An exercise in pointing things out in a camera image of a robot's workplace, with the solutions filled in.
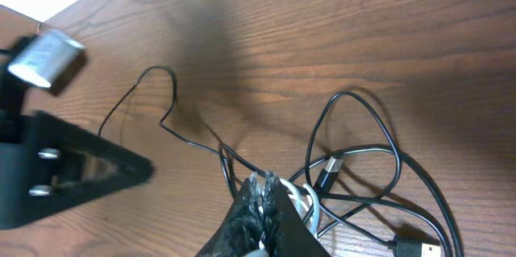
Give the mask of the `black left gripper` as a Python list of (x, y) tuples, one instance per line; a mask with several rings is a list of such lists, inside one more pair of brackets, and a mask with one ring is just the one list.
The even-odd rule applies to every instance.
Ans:
[(129, 189), (152, 178), (152, 161), (39, 111), (15, 142), (1, 141), (1, 228)]

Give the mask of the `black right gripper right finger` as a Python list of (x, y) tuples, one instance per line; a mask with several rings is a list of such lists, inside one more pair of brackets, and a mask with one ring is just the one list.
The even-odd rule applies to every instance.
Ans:
[(274, 257), (329, 256), (303, 221), (299, 188), (272, 172), (264, 184), (264, 249)]

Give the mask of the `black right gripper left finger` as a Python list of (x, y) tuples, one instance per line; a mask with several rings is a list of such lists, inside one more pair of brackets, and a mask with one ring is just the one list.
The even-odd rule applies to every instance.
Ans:
[(197, 256), (245, 256), (260, 249), (264, 217), (260, 212), (261, 185), (252, 173), (240, 190), (215, 234)]

